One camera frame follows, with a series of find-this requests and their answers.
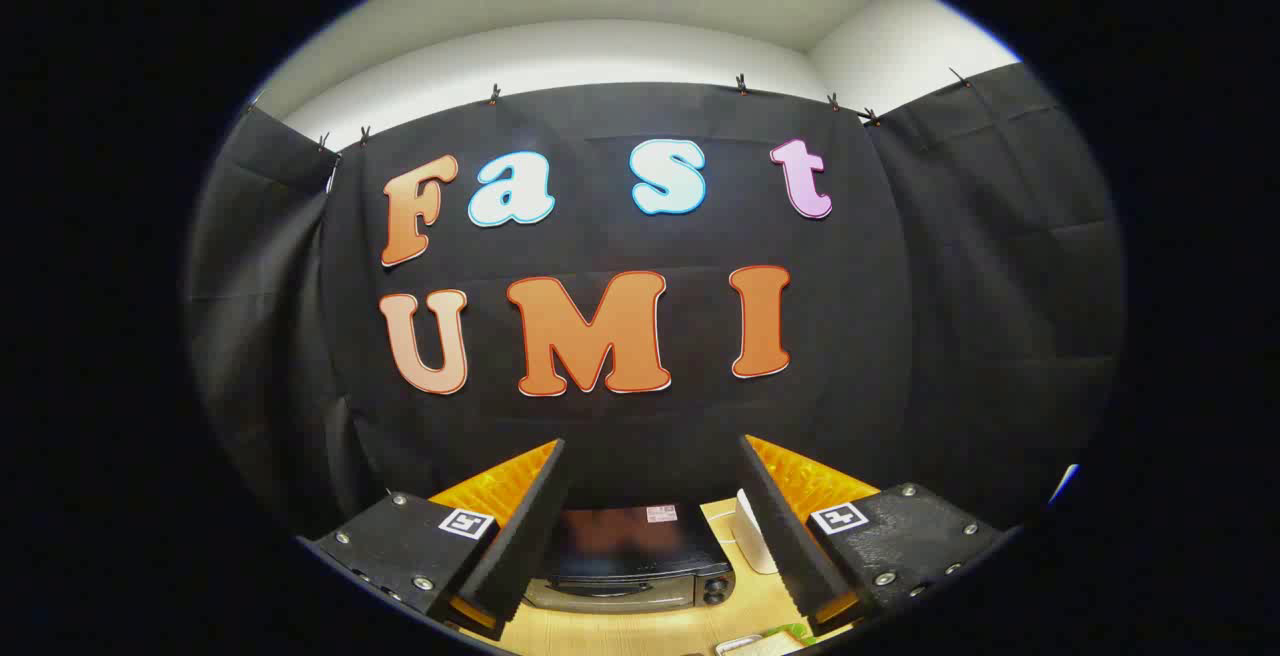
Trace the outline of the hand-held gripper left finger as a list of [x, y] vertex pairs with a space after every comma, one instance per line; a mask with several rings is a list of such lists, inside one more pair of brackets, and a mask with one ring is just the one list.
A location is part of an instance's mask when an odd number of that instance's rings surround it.
[[553, 439], [431, 497], [397, 491], [303, 546], [384, 600], [498, 641], [515, 619], [570, 488]]

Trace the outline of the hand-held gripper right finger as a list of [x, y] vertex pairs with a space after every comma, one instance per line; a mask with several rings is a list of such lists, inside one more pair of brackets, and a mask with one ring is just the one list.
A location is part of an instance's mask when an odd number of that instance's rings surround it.
[[911, 610], [1004, 545], [1004, 530], [908, 482], [879, 489], [753, 434], [742, 491], [815, 636]]

